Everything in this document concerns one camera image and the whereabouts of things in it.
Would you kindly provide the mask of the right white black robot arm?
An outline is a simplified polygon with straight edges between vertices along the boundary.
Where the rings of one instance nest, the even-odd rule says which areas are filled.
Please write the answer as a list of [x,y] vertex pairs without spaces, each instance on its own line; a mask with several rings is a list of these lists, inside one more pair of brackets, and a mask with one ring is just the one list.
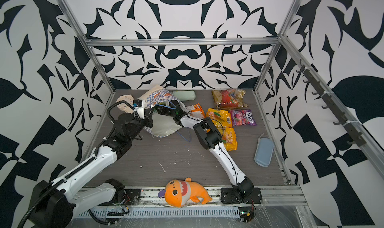
[[223,135],[210,118],[192,117],[176,101],[171,101],[169,106],[155,105],[154,108],[159,115],[171,117],[177,125],[195,131],[202,147],[211,152],[225,170],[235,191],[237,201],[244,202],[251,197],[254,190],[252,181],[232,159],[225,148]]

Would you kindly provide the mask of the gold red fruit snack bag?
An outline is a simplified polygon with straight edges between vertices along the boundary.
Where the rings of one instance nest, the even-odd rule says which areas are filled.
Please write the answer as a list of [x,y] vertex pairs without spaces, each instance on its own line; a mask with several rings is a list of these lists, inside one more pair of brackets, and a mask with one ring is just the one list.
[[247,108],[248,105],[243,102],[245,90],[213,90],[212,95],[215,106],[218,110],[238,110]]

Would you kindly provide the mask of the orange Fox's candy bag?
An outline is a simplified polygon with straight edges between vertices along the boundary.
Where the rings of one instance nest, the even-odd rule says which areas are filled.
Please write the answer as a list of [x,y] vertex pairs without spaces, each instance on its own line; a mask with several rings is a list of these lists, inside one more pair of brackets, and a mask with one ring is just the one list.
[[187,106],[190,116],[198,119],[204,119],[206,117],[205,112],[200,104]]

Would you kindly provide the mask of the yellow snack bag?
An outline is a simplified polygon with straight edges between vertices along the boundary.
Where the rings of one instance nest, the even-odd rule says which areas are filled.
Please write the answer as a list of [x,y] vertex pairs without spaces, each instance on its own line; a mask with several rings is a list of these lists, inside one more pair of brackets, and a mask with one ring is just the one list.
[[229,111],[208,109],[206,113],[216,127],[218,128],[232,128],[231,114]]
[[236,151],[238,148],[237,136],[234,128],[225,127],[223,133],[223,143],[227,151]]

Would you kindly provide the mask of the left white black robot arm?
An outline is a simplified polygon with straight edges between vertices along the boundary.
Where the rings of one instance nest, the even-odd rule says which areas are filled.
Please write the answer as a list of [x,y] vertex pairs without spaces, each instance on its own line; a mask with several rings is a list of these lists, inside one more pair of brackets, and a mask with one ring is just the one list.
[[27,221],[38,228],[65,228],[79,214],[123,193],[124,185],[114,179],[84,193],[80,190],[123,157],[145,127],[152,127],[153,106],[145,100],[134,100],[132,105],[122,100],[107,109],[107,116],[113,128],[86,160],[53,181],[42,181],[34,187],[19,228]]

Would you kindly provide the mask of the purple pink candy bag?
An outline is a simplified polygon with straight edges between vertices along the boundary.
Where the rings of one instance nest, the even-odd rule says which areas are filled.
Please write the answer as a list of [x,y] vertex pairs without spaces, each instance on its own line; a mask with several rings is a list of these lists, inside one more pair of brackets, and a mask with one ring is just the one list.
[[251,110],[233,110],[230,111],[233,126],[256,126]]

